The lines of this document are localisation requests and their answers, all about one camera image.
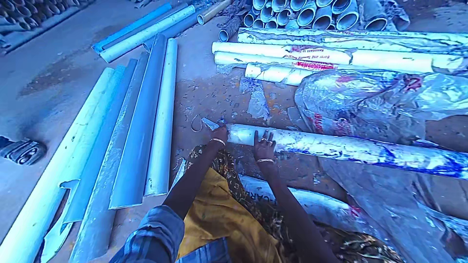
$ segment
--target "stack of pipes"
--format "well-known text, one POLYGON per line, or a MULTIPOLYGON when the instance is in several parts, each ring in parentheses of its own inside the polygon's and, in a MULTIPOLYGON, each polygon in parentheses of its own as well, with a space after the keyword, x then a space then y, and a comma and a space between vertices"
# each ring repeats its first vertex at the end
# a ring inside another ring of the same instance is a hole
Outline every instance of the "stack of pipes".
POLYGON ((405 30, 410 19, 403 8, 393 0, 384 4, 379 0, 253 0, 243 24, 266 29, 405 30))
POLYGON ((468 71, 468 34, 241 28, 238 42, 213 43, 216 65, 242 67, 246 77, 293 86, 327 69, 468 71))

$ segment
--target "plastic wrap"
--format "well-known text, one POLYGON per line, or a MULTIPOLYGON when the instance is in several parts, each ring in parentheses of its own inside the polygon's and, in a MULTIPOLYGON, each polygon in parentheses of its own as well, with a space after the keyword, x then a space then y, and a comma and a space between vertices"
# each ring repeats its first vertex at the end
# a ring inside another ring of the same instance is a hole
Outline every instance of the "plastic wrap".
POLYGON ((467 114, 466 90, 468 79, 440 73, 327 70, 304 78, 294 99, 313 132, 408 145, 425 138, 425 120, 467 114))

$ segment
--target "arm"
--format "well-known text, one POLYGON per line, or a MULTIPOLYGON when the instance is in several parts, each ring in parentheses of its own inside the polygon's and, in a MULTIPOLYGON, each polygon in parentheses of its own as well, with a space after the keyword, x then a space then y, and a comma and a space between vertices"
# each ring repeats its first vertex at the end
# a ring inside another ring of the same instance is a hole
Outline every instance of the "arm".
MULTIPOLYGON (((258 141, 258 132, 255 132, 254 157, 256 161, 274 159, 276 141, 273 141, 273 133, 270 133, 268 140, 267 135, 265 132, 262 140, 258 141)), ((257 164, 275 195, 302 262, 338 263, 338 259, 325 243, 317 226, 310 220, 306 211, 279 177, 276 164, 272 161, 262 161, 257 164)))
MULTIPOLYGON (((212 137, 226 142, 226 127, 214 130, 212 137)), ((163 205, 169 206, 180 218, 184 219, 192 206, 208 168, 218 154, 218 151, 223 147, 224 144, 219 141, 210 141, 202 155, 185 171, 185 175, 180 178, 169 192, 163 205)))

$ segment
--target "blue pvc pipe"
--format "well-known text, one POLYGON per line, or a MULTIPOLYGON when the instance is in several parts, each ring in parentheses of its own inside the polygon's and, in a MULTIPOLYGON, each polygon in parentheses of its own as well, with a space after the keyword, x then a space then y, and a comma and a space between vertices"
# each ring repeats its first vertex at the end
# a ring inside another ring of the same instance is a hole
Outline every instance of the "blue pvc pipe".
POLYGON ((121 30, 115 32, 114 34, 106 37, 105 39, 97 42, 96 44, 94 44, 91 48, 96 52, 96 53, 100 53, 102 51, 104 51, 104 49, 102 48, 104 45, 107 45, 109 44, 110 42, 118 39, 119 37, 131 32, 132 30, 150 22, 151 20, 155 19, 156 17, 162 15, 163 13, 169 11, 170 9, 172 9, 172 6, 169 4, 169 3, 166 3, 160 7, 158 7, 156 10, 150 12, 149 14, 143 16, 142 18, 138 19, 137 21, 133 22, 132 24, 122 28, 121 30))

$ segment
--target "plaid sleeve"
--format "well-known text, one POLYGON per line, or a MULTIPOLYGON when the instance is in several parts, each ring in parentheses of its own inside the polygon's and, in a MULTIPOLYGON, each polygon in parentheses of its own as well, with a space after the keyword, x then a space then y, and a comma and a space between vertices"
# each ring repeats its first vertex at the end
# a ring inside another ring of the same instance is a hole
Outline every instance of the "plaid sleeve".
POLYGON ((182 219, 168 206, 157 206, 148 211, 110 263, 174 262, 183 233, 182 219))

